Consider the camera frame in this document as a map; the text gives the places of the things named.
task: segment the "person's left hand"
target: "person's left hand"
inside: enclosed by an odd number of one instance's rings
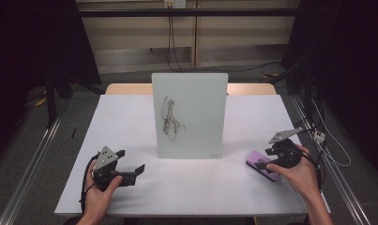
[[[86,207],[83,217],[78,224],[99,224],[106,216],[110,207],[110,202],[114,191],[121,184],[122,176],[116,176],[107,189],[101,191],[92,176],[93,167],[95,166],[93,161],[89,167],[88,174],[86,175]]]

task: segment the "white table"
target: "white table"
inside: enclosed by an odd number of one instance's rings
[[[222,159],[161,159],[152,96],[100,98],[82,149],[55,213],[76,216],[88,160],[108,145],[127,150],[118,171],[145,164],[136,186],[120,187],[109,214],[120,217],[247,217],[305,214],[302,198],[288,182],[262,177],[245,161],[265,153],[276,131],[292,129],[280,96],[228,96]]]

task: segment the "metal rail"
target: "metal rail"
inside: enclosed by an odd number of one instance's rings
[[[327,15],[323,8],[148,8],[148,9],[29,9],[30,13],[80,17],[287,17]]]
[[[52,143],[53,137],[59,128],[61,119],[65,114],[68,105],[69,101],[68,104],[62,109],[62,112],[59,114],[59,116],[57,116],[53,125],[50,128],[46,129],[36,153],[31,159],[30,164],[28,165],[22,179],[20,180],[19,185],[16,187],[13,195],[10,197],[7,206],[5,207],[0,217],[0,225],[12,225],[16,220],[16,217],[18,216],[19,211],[24,203],[25,197],[30,191],[34,179],[36,178],[36,175],[39,171],[39,167],[41,166],[41,163],[46,156],[46,152],[48,151]]]
[[[303,121],[306,123],[307,128],[310,128],[310,124],[308,120],[305,120],[306,115],[302,110],[304,108],[302,101],[296,97],[291,97],[291,100],[294,103],[295,108],[298,114],[300,115],[301,119],[303,119]],[[317,142],[315,144],[317,147],[317,151],[320,153],[322,151],[322,146]],[[355,223],[359,225],[371,224],[364,208],[362,207],[360,201],[356,197],[353,190],[350,188],[343,174],[340,172],[339,167],[336,164],[332,163],[325,156],[325,154],[323,154],[323,160],[325,161],[325,166],[328,169],[328,172],[331,175],[335,185],[337,186],[341,197],[343,198],[344,202],[346,203],[347,208],[352,214],[352,217],[355,220]]]

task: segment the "white board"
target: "white board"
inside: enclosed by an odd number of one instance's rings
[[[226,73],[153,73],[160,158],[220,158]]]

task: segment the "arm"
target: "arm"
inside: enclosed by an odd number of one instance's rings
[[[89,167],[86,175],[86,209],[78,224],[100,224],[107,214],[114,191],[122,181],[122,176],[116,176],[108,188],[103,192],[98,189],[92,177],[95,161]]]
[[[297,145],[297,147],[307,153],[309,152],[309,149],[300,145]],[[316,171],[307,159],[302,158],[299,164],[291,169],[271,163],[267,165],[267,169],[284,176],[292,188],[302,196],[312,225],[333,224],[317,186]]]

